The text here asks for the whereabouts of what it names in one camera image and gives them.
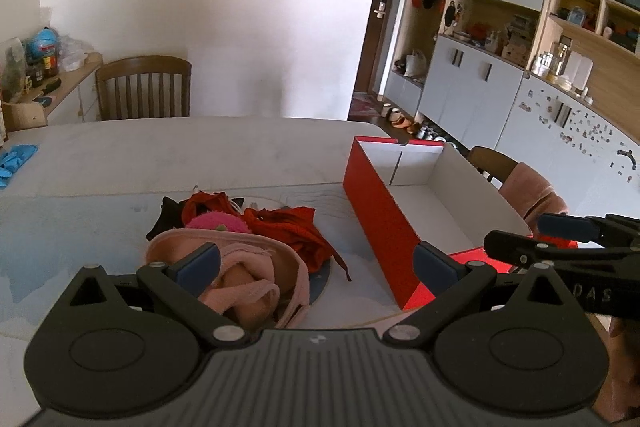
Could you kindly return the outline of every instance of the open cardboard box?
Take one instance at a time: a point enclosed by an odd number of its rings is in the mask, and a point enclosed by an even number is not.
[[[420,241],[466,263],[488,261],[482,245],[492,230],[531,234],[498,190],[442,142],[401,146],[390,138],[356,137],[343,186],[403,310],[433,299],[414,274]],[[502,273],[510,267],[491,264]]]

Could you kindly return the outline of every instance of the blue cloth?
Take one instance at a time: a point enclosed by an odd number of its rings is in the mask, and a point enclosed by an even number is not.
[[[0,188],[31,158],[38,148],[35,145],[16,145],[8,153],[0,155]]]

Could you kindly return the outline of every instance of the red rug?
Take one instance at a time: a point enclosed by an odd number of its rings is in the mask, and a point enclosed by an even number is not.
[[[380,102],[375,96],[365,92],[355,92],[351,99],[349,116],[380,116],[379,105]]]

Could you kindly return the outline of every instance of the pink fluffy ball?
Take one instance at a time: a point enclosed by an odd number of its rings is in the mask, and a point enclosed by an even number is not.
[[[194,217],[187,229],[216,230],[225,227],[227,232],[251,233],[246,223],[239,217],[224,212],[207,212]]]

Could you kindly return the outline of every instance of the cardboard box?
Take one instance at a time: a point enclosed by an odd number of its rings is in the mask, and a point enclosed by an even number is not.
[[[356,137],[343,187],[404,310],[433,299],[414,274],[420,241],[466,263],[488,260],[482,245],[491,230],[531,233],[497,189],[442,142],[401,146],[390,138]],[[509,268],[491,263],[502,273]]]

